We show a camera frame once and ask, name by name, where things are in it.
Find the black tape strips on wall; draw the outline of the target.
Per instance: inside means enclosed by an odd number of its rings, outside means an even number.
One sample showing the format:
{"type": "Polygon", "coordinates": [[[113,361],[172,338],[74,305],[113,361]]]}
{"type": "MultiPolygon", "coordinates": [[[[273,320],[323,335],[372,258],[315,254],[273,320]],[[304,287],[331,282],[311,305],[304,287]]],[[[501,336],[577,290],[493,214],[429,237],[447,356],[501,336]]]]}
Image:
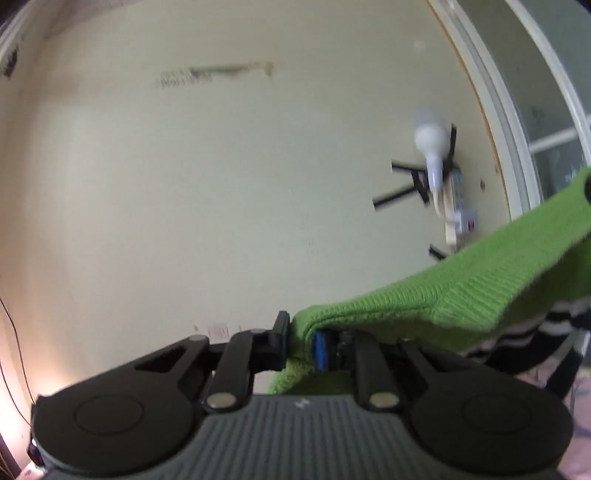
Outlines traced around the black tape strips on wall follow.
{"type": "MultiPolygon", "coordinates": [[[[446,160],[444,161],[444,182],[447,180],[449,174],[454,169],[461,169],[455,162],[456,144],[457,144],[457,127],[453,123],[441,123],[446,125],[451,133],[450,150],[446,160]]],[[[411,177],[411,184],[405,188],[395,190],[393,192],[383,194],[381,196],[374,197],[372,200],[374,209],[380,210],[391,204],[402,201],[403,199],[411,196],[418,195],[423,204],[427,207],[431,206],[434,208],[433,195],[436,192],[432,192],[428,184],[428,176],[426,171],[426,162],[424,166],[415,166],[411,164],[404,164],[398,161],[391,162],[391,170],[394,173],[407,174],[411,177]]]]}

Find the green navy striped knit sweater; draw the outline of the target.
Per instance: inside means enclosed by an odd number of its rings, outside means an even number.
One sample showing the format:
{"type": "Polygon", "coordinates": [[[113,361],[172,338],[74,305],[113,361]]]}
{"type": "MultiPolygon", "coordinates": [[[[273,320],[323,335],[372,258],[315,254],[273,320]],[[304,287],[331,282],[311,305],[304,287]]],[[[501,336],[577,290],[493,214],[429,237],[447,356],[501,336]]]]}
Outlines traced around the green navy striped knit sweater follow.
{"type": "Polygon", "coordinates": [[[430,268],[352,299],[294,316],[287,366],[273,394],[341,394],[344,373],[322,373],[312,338],[365,330],[380,341],[417,339],[463,353],[554,307],[590,303],[590,171],[508,225],[430,268]]]}

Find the white light bulb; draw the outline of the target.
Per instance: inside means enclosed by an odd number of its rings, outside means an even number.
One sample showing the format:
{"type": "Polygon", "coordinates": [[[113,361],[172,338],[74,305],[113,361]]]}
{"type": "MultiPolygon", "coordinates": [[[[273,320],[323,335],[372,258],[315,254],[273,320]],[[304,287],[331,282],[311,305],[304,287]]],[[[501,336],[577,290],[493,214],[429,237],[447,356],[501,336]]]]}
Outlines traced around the white light bulb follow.
{"type": "Polygon", "coordinates": [[[446,125],[427,121],[415,128],[414,141],[426,162],[429,188],[439,192],[443,187],[444,161],[450,150],[451,133],[446,125]]]}

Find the white window frame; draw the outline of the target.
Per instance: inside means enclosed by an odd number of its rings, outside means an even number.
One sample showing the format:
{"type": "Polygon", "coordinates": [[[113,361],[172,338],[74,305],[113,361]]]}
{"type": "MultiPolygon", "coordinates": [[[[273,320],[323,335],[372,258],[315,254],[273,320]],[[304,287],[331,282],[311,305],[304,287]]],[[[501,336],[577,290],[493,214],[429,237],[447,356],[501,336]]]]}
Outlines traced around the white window frame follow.
{"type": "Polygon", "coordinates": [[[433,1],[484,112],[516,218],[590,164],[590,5],[433,1]]]}

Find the white power strip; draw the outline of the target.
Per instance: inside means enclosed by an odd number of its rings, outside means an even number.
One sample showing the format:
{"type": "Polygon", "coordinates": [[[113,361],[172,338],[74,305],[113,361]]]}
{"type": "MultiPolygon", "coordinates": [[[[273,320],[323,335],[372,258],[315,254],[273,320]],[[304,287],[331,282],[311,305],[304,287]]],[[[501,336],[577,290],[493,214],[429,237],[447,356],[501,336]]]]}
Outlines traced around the white power strip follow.
{"type": "Polygon", "coordinates": [[[433,195],[436,214],[445,223],[446,244],[454,251],[461,249],[477,229],[478,215],[469,210],[464,201],[464,176],[454,169],[433,195]]]}

